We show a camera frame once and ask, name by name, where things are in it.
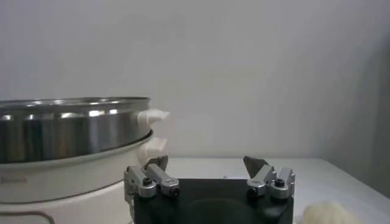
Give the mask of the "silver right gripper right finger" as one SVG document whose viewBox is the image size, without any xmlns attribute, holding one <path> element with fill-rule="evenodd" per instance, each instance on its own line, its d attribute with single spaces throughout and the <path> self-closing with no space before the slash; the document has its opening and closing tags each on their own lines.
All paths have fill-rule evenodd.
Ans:
<svg viewBox="0 0 390 224">
<path fill-rule="evenodd" d="M 250 176 L 246 181 L 247 197 L 256 200 L 266 194 L 277 200 L 286 200 L 295 194 L 295 173 L 282 167 L 279 172 L 264 159 L 245 156 L 244 165 Z"/>
</svg>

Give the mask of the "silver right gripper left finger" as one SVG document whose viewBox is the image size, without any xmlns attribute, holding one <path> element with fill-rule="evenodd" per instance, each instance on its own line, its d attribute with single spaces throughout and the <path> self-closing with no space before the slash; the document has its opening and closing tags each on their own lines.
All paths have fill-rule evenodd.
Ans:
<svg viewBox="0 0 390 224">
<path fill-rule="evenodd" d="M 179 180 L 169 176 L 165 170 L 168 156 L 150 159 L 143 167 L 128 166 L 124 171 L 124 198 L 132 201 L 153 198 L 158 194 L 176 198 L 180 194 Z"/>
</svg>

